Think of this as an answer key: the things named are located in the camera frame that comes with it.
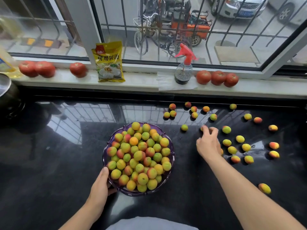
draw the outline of right hand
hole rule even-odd
[[[219,130],[215,127],[210,127],[210,130],[212,131],[210,134],[209,128],[206,125],[203,125],[202,128],[204,130],[204,134],[202,138],[199,138],[196,141],[198,153],[205,160],[211,159],[215,156],[220,156],[221,145],[217,139]]]

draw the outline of tomato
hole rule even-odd
[[[211,80],[211,73],[206,70],[198,71],[196,74],[196,80],[201,85],[206,85]]]
[[[87,74],[86,66],[80,62],[70,64],[69,69],[78,78],[85,77]]]
[[[233,87],[238,83],[238,81],[239,77],[235,73],[228,73],[224,85],[226,87]]]
[[[40,74],[41,76],[45,78],[53,77],[56,72],[55,66],[52,63],[47,62],[47,61],[37,62],[35,65],[35,70],[38,74]]]
[[[211,76],[211,83],[213,85],[221,85],[226,80],[226,74],[222,71],[215,71]]]
[[[35,62],[34,61],[24,61],[18,66],[20,72],[28,77],[37,77],[38,74],[35,71]]]

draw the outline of car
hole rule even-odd
[[[255,16],[255,14],[257,14],[256,17],[259,17],[267,6],[267,1],[265,0],[245,0],[244,3],[242,3],[243,0],[225,0],[223,6],[221,6],[223,0],[211,0],[211,1],[212,1],[212,7],[211,7],[212,15],[216,16],[220,11],[220,15],[227,18],[236,17],[239,19],[251,19]]]
[[[300,25],[307,19],[307,6],[304,5],[306,0],[268,0],[269,4],[278,11],[277,20],[283,24],[291,23]]]

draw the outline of license plate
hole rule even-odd
[[[253,15],[253,12],[251,11],[240,11],[239,16],[240,17],[251,17]]]

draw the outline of food bag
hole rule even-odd
[[[98,81],[124,82],[122,72],[122,42],[97,43],[92,49],[96,61]]]

